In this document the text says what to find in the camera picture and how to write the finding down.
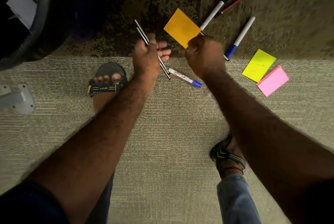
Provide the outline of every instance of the foot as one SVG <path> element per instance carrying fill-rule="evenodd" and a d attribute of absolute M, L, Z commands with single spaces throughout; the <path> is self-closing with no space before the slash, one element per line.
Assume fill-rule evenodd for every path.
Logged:
<path fill-rule="evenodd" d="M 120 82 L 120 80 L 120 74 L 113 74 L 111 78 L 109 77 L 109 75 L 105 75 L 103 77 L 93 77 L 94 83 L 97 84 L 115 84 L 117 82 Z M 102 92 L 93 95 L 92 98 L 95 113 L 101 111 L 104 105 L 106 105 L 106 103 L 108 103 L 110 100 L 114 99 L 116 95 L 116 92 Z"/>
<path fill-rule="evenodd" d="M 231 174 L 244 174 L 245 158 L 232 133 L 211 149 L 210 158 L 215 162 L 221 179 Z"/>

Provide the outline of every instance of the sticky note pad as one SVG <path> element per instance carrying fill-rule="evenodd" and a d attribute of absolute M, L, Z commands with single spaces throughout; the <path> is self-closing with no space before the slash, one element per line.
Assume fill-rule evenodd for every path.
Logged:
<path fill-rule="evenodd" d="M 264 93 L 265 96 L 268 97 L 288 80 L 289 77 L 279 65 L 256 85 L 259 87 L 262 93 Z"/>
<path fill-rule="evenodd" d="M 275 60 L 276 58 L 272 55 L 258 49 L 245 70 L 242 72 L 242 75 L 255 82 L 259 82 Z"/>
<path fill-rule="evenodd" d="M 184 48 L 188 47 L 190 39 L 201 32 L 201 29 L 192 22 L 179 8 L 167 22 L 164 30 L 170 34 Z"/>

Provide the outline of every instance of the blue jeans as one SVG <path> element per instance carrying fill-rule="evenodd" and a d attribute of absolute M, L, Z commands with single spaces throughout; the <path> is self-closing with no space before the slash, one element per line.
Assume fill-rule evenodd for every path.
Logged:
<path fill-rule="evenodd" d="M 106 224 L 114 174 L 102 192 L 86 224 Z M 261 223 L 244 177 L 232 174 L 217 185 L 217 195 L 224 224 Z"/>

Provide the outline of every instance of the yellow sticky note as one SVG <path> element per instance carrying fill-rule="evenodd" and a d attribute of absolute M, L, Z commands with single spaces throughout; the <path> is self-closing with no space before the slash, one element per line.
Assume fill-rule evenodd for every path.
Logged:
<path fill-rule="evenodd" d="M 197 36 L 201 31 L 179 8 L 167 22 L 164 30 L 184 48 L 187 48 L 190 39 Z"/>
<path fill-rule="evenodd" d="M 255 82 L 259 82 L 275 60 L 276 58 L 272 55 L 258 49 L 245 70 L 242 72 L 242 75 Z"/>

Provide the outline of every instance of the forearm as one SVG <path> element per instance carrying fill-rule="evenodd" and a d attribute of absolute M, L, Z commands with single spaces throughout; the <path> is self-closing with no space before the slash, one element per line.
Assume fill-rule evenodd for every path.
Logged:
<path fill-rule="evenodd" d="M 70 221 L 81 215 L 83 222 L 93 209 L 153 84 L 134 78 L 28 177 L 57 197 Z"/>
<path fill-rule="evenodd" d="M 300 221 L 309 189 L 334 177 L 334 155 L 280 120 L 226 72 L 211 73 L 204 81 L 250 167 L 288 217 Z"/>

